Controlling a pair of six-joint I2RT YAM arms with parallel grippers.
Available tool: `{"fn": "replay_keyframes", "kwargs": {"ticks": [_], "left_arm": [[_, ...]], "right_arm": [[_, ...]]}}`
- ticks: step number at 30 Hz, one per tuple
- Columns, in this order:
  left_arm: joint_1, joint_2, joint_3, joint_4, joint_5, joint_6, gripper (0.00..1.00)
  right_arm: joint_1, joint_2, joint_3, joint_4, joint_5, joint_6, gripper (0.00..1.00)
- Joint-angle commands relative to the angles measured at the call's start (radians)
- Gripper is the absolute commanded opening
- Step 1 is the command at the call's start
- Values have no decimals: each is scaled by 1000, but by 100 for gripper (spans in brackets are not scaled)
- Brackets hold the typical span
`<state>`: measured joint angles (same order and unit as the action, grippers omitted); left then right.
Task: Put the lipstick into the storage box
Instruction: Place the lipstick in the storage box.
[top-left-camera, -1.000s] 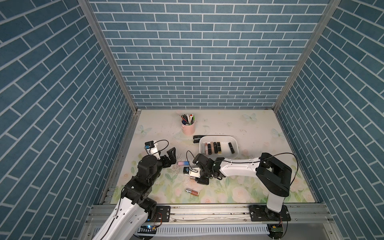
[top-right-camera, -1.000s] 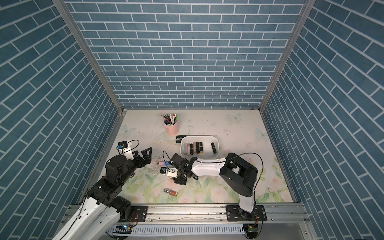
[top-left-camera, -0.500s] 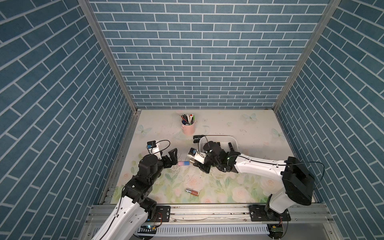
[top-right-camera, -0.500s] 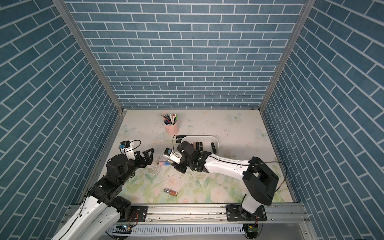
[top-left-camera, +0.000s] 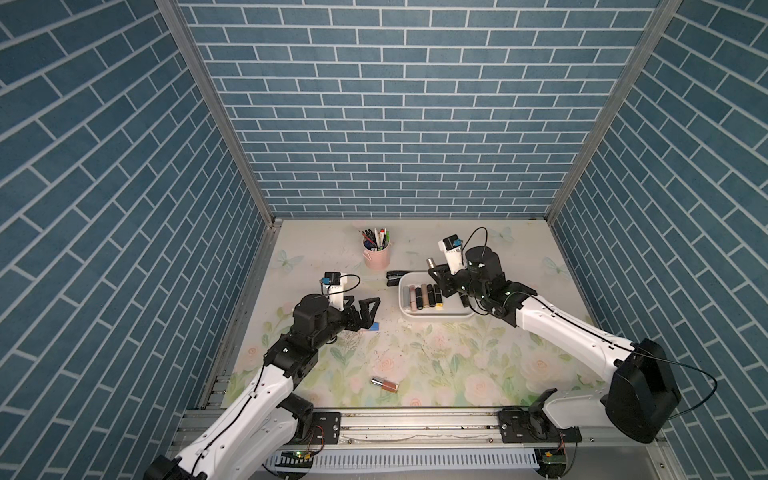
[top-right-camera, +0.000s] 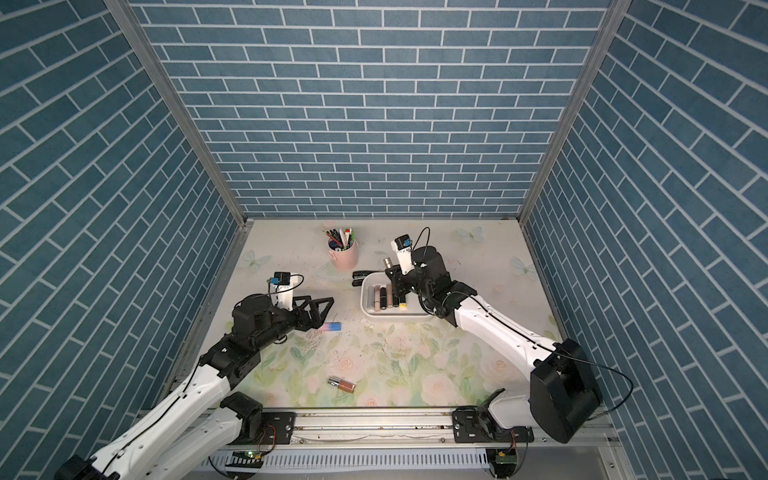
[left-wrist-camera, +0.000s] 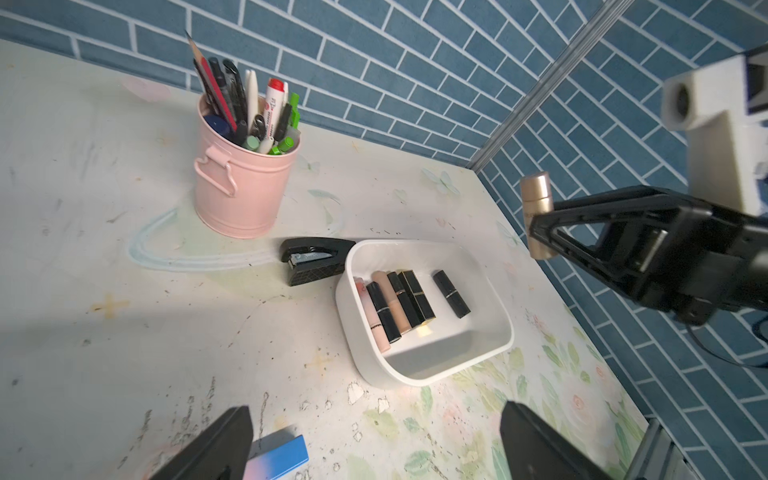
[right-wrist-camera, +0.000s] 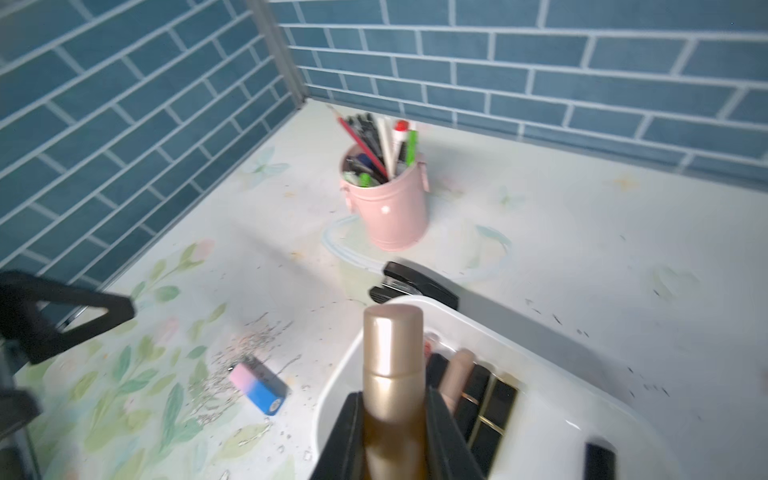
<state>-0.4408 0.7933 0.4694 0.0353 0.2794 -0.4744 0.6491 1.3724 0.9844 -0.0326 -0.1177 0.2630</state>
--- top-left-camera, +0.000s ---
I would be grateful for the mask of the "black gold square lipstick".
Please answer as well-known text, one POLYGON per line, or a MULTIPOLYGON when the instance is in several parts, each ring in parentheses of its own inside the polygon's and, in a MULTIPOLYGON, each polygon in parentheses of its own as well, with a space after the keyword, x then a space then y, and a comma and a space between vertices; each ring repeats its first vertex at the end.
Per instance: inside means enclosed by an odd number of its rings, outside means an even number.
POLYGON ((434 288, 434 304, 436 309, 442 309, 443 308, 443 298, 441 291, 438 287, 434 288))

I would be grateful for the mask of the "black lipstick gold band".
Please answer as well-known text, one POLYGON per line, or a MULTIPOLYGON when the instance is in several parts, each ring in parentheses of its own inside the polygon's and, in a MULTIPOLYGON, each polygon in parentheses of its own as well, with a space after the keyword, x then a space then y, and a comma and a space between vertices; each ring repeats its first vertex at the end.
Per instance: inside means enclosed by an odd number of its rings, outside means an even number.
POLYGON ((429 307, 430 308, 435 308, 435 304, 434 304, 434 302, 435 302, 435 300, 434 300, 434 286, 429 284, 427 289, 428 289, 429 304, 430 304, 429 307))

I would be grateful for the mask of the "beige concealer tube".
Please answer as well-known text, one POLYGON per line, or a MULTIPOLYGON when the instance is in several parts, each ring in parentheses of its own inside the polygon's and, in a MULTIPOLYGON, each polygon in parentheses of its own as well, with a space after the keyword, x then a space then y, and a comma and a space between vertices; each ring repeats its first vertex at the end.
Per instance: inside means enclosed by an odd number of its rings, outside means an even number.
POLYGON ((427 284, 422 284, 421 287, 420 287, 421 288, 422 308, 428 308, 430 306, 427 287, 428 287, 427 284))

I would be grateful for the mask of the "white plastic storage box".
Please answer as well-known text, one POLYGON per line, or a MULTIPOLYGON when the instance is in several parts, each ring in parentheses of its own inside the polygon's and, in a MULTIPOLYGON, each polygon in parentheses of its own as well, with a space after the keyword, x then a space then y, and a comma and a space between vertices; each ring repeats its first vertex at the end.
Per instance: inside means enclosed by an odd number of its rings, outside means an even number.
POLYGON ((413 322, 455 322, 468 320, 472 310, 459 295, 445 297, 425 271, 403 275, 397 286, 398 306, 404 318, 413 322))

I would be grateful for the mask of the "red lip gloss silver cap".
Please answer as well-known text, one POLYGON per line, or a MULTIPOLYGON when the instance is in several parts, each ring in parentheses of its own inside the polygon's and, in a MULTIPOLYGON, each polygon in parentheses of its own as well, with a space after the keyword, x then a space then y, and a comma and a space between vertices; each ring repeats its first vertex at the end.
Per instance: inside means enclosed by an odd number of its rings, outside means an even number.
POLYGON ((399 389, 397 383, 380 377, 372 377, 370 383, 388 393, 397 393, 399 389))

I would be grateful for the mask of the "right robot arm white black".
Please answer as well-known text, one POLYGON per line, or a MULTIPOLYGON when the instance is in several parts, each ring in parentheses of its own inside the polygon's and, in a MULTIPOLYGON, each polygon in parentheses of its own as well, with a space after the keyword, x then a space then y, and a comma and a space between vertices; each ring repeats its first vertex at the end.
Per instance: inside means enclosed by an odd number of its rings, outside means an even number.
POLYGON ((630 341, 562 311, 533 288, 507 279, 488 247, 455 247, 444 255, 443 264, 427 262, 444 297, 474 300, 482 312, 552 343, 602 381, 583 391, 550 388, 530 406, 532 414, 560 430, 614 427, 639 443, 655 440, 681 400, 673 363, 659 344, 630 341))

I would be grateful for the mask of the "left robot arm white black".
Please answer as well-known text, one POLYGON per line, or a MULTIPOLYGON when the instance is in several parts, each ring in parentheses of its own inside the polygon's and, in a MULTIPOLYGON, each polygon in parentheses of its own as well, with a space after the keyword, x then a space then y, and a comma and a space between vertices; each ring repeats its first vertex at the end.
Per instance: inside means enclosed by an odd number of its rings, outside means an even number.
POLYGON ((294 393, 317 364, 320 348, 342 331, 369 329, 381 299, 308 294, 293 325, 268 349, 241 395, 175 458, 159 456, 145 479, 248 479, 279 447, 313 429, 314 406, 294 393))

